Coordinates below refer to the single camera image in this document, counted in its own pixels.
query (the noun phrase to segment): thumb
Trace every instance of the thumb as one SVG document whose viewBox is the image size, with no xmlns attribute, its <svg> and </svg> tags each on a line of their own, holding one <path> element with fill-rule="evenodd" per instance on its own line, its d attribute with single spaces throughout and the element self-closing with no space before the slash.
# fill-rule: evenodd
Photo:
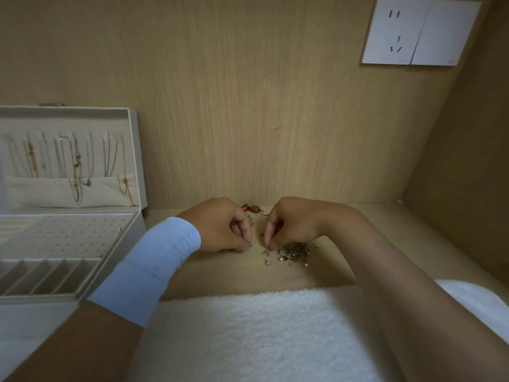
<svg viewBox="0 0 509 382">
<path fill-rule="evenodd" d="M 281 230 L 277 232 L 274 237 L 272 237 L 269 242 L 270 250 L 278 250 L 279 248 L 283 248 L 286 244 L 293 242 L 289 236 L 288 230 L 289 227 L 287 225 L 283 225 Z"/>
<path fill-rule="evenodd" d="M 229 237 L 229 249 L 236 250 L 238 252 L 244 252 L 249 249 L 249 243 L 242 237 L 231 233 Z"/>
</svg>

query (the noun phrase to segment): blank wall plate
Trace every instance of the blank wall plate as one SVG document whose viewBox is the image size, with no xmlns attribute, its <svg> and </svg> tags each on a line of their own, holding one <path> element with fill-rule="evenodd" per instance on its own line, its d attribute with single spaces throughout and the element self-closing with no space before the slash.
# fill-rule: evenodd
<svg viewBox="0 0 509 382">
<path fill-rule="evenodd" d="M 478 1 L 431 0 L 412 64 L 458 64 L 480 5 Z"/>
<path fill-rule="evenodd" d="M 363 63 L 410 64 L 430 0 L 378 0 Z"/>
</svg>

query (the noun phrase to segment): person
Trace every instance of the person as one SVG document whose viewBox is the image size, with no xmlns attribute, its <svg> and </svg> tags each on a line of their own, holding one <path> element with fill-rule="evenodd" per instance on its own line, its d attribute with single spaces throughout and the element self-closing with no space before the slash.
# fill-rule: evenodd
<svg viewBox="0 0 509 382">
<path fill-rule="evenodd" d="M 270 250 L 327 236 L 352 268 L 405 377 L 508 380 L 509 345 L 392 245 L 359 211 L 284 197 L 270 212 Z M 6 381 L 121 380 L 175 270 L 194 251 L 246 251 L 251 225 L 226 198 L 148 231 L 111 275 Z"/>
</svg>

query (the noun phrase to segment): white fur rug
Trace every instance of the white fur rug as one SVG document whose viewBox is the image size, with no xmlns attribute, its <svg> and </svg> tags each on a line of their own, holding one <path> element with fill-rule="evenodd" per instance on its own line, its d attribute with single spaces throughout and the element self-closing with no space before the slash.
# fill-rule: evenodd
<svg viewBox="0 0 509 382">
<path fill-rule="evenodd" d="M 441 285 L 509 342 L 491 291 Z M 126 381 L 404 380 L 358 287 L 160 303 Z"/>
</svg>

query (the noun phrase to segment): person's left hand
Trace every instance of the person's left hand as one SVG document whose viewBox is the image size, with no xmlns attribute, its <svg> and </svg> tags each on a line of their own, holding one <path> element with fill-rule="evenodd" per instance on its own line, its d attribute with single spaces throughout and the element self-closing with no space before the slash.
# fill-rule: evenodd
<svg viewBox="0 0 509 382">
<path fill-rule="evenodd" d="M 251 241 L 251 223 L 246 212 L 228 198 L 211 198 L 178 214 L 198 230 L 200 250 L 233 249 L 244 252 Z"/>
</svg>

